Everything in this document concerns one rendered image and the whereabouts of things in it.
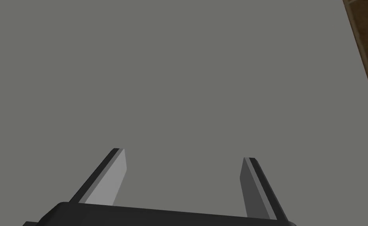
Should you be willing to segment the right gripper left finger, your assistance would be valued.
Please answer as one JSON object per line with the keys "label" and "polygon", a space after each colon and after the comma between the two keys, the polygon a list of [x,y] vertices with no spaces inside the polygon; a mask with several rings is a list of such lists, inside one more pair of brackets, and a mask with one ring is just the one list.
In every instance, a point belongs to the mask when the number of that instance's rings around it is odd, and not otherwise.
{"label": "right gripper left finger", "polygon": [[69,202],[113,206],[126,172],[125,150],[112,149]]}

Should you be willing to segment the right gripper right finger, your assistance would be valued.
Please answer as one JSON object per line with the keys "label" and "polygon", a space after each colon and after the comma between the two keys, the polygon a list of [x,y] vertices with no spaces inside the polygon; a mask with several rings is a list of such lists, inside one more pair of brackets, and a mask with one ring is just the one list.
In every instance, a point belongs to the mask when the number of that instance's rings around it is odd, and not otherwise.
{"label": "right gripper right finger", "polygon": [[239,179],[247,217],[278,221],[288,220],[255,158],[245,157],[243,159]]}

